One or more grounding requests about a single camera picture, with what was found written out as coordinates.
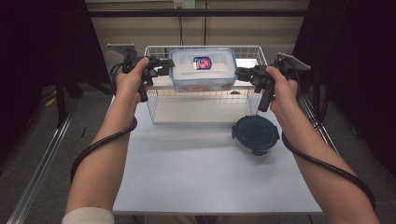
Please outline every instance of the black curtain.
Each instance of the black curtain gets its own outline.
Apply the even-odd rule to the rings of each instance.
[[[71,91],[79,81],[108,83],[108,76],[84,0],[2,1],[0,19],[1,163],[44,87],[54,85],[60,74]]]
[[[310,6],[320,7],[319,2],[311,0]],[[332,3],[337,9],[334,21],[304,20],[293,54],[317,67],[321,83],[373,154],[396,176],[396,3]],[[327,32],[333,28],[336,33]],[[312,42],[318,43],[310,48]]]

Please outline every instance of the label on container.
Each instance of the label on container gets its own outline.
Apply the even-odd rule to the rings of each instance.
[[[195,70],[208,70],[212,67],[212,61],[209,57],[195,57],[192,65]]]

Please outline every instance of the forearm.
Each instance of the forearm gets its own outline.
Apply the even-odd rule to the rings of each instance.
[[[277,118],[290,143],[303,153],[326,161],[354,175],[347,163],[330,148],[297,105]],[[331,223],[376,223],[365,194],[354,184],[309,161],[295,156],[307,186]]]
[[[133,101],[116,97],[92,142],[128,128],[133,119]],[[86,206],[112,210],[123,176],[128,141],[129,134],[125,134],[99,147],[80,164],[70,189],[66,213]]]

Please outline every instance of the clear plastic container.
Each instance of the clear plastic container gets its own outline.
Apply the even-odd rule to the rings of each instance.
[[[174,49],[170,58],[175,91],[228,91],[237,79],[231,49]]]

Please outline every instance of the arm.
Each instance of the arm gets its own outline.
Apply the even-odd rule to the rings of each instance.
[[[129,74],[117,75],[118,91],[98,134],[92,142],[122,131],[132,125],[140,102],[137,90],[147,58]],[[70,189],[66,214],[80,207],[99,207],[112,211],[123,176],[129,134],[103,145],[78,167]]]
[[[267,72],[276,81],[276,98],[271,103],[271,110],[289,142],[303,153],[355,175],[325,143],[299,108],[295,100],[297,83],[287,81],[274,67],[267,67]],[[331,223],[379,223],[368,198],[358,187],[298,156],[295,160],[312,195]]]

